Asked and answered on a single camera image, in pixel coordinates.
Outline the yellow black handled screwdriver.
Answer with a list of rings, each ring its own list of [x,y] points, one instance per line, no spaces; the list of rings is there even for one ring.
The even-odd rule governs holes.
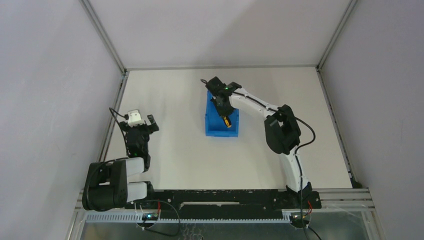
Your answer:
[[[224,122],[224,124],[227,128],[232,127],[232,122],[231,122],[231,120],[228,116],[222,116],[221,118],[222,118],[222,120],[223,120],[223,122]]]

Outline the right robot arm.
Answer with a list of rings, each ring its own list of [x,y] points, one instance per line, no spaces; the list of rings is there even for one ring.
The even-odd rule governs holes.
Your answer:
[[[316,139],[313,128],[296,117],[287,104],[270,104],[236,82],[225,84],[216,76],[210,80],[201,79],[201,82],[211,94],[210,102],[227,129],[232,127],[230,116],[235,110],[261,117],[265,142],[282,162],[289,203],[295,208],[307,204],[313,189],[305,175],[299,150]]]

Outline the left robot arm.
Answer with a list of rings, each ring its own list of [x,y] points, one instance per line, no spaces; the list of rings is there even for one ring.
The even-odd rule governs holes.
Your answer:
[[[131,176],[149,170],[150,135],[159,130],[154,116],[148,115],[146,123],[137,111],[128,113],[128,120],[119,123],[124,133],[127,156],[89,165],[83,194],[82,206],[87,211],[105,212],[123,208],[127,203],[137,201],[149,209],[156,203],[157,196],[149,181],[131,182]]]

